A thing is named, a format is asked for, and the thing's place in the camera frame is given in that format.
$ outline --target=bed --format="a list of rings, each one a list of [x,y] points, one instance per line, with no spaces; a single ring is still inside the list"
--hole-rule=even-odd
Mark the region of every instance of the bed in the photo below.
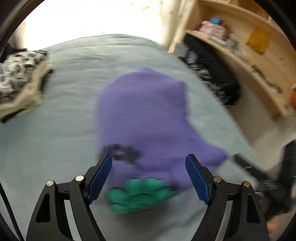
[[[189,121],[209,143],[230,155],[242,153],[250,162],[249,147],[222,103],[182,61],[151,40],[121,34],[72,40],[48,48],[54,74],[48,79],[41,106],[0,125],[0,182],[22,234],[48,180],[67,182],[97,163],[95,105],[104,86],[140,67],[154,69],[186,84]],[[227,182],[256,181],[231,158],[216,171]],[[106,240],[191,240],[206,205],[193,188],[154,210],[118,215],[107,208],[104,189],[91,205]],[[71,207],[66,203],[74,240],[80,240]],[[13,229],[5,206],[0,212]]]

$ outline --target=white curtain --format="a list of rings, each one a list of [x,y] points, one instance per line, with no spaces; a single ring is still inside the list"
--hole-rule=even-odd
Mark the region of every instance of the white curtain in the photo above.
[[[29,50],[76,38],[128,34],[166,49],[182,37],[194,0],[45,0],[27,18]]]

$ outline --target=blue gripper pad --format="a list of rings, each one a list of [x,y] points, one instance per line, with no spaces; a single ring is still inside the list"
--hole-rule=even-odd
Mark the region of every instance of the blue gripper pad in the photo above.
[[[186,157],[185,166],[199,199],[204,201],[206,205],[209,205],[211,202],[211,190],[206,179],[190,155]]]
[[[97,170],[95,176],[89,184],[89,193],[86,197],[86,202],[91,204],[94,200],[97,200],[99,194],[105,184],[105,181],[112,168],[112,157],[107,155],[100,168]]]

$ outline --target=metal pin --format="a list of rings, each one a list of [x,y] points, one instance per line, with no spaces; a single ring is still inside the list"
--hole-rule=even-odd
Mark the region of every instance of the metal pin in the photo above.
[[[217,182],[217,183],[219,183],[219,182],[222,181],[222,178],[219,177],[219,176],[214,176],[214,181]]]
[[[78,181],[78,182],[82,181],[83,179],[84,179],[84,176],[83,176],[83,175],[78,175],[78,176],[75,178],[75,180]]]
[[[46,183],[46,186],[50,187],[54,184],[54,181],[50,180]]]
[[[244,181],[244,186],[249,188],[251,186],[251,183],[249,183],[248,181]]]

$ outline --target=pink cloth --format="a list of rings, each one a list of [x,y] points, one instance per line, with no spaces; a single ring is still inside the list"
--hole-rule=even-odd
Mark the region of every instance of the pink cloth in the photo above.
[[[202,26],[198,30],[199,32],[209,36],[216,36],[222,40],[224,40],[227,36],[226,33],[226,28],[215,24],[211,23],[210,21],[203,21]]]

